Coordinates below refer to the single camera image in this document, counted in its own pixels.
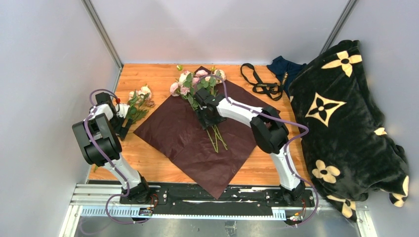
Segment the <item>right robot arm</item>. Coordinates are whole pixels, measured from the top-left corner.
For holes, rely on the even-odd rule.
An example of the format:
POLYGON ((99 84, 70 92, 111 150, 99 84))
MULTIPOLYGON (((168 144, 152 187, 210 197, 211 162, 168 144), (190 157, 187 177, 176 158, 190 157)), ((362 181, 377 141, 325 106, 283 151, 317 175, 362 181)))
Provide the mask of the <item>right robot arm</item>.
POLYGON ((211 95, 203 88, 193 98, 198 104, 196 113, 203 128, 227 119, 250 127, 256 145, 270 155, 278 172, 281 191, 278 198, 288 206, 295 206, 301 201, 305 183, 292 160, 289 131, 275 108, 250 106, 222 94, 211 95))

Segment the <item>fake flower bunch with leaves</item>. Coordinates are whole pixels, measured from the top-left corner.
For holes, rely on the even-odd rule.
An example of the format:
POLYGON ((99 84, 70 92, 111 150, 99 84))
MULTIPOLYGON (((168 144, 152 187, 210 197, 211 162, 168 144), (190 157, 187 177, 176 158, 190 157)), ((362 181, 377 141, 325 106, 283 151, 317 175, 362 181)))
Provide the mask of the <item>fake flower bunch with leaves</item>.
MULTIPOLYGON (((96 89, 89 95, 90 102, 92 102, 92 96, 95 96, 96 106, 107 104, 113 113, 113 117, 117 116, 115 107, 122 102, 113 92, 107 89, 96 89)), ((126 104, 130 105, 126 119, 132 119, 132 125, 134 125, 148 114, 151 107, 155 106, 149 86, 146 84, 139 90, 131 91, 128 94, 128 102, 126 104)), ((113 126, 113 117, 109 119, 111 126, 113 126)))

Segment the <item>dark red wrapping paper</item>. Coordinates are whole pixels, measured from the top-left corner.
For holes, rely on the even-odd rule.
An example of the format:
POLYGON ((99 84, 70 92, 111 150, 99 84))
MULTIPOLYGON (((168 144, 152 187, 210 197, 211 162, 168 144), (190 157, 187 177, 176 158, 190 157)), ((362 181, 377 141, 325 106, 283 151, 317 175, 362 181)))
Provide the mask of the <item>dark red wrapping paper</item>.
POLYGON ((229 184, 279 185, 273 161, 255 144, 249 127, 219 125, 226 145, 216 152, 191 106, 169 93, 178 77, 173 65, 135 65, 131 86, 146 84, 155 108, 126 140, 124 153, 148 181, 195 182, 219 198, 229 184))

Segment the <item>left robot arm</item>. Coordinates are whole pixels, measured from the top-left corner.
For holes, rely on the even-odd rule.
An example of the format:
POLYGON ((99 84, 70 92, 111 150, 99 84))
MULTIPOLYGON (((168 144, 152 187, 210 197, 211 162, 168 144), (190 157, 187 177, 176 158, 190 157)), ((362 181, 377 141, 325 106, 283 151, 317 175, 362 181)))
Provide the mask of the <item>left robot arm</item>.
POLYGON ((89 95, 92 104, 84 120, 72 125, 72 131, 85 161, 104 167, 122 185, 121 203, 145 204, 151 199, 146 179, 132 168, 122 154, 121 141, 126 138, 133 120, 130 106, 106 89, 89 95))

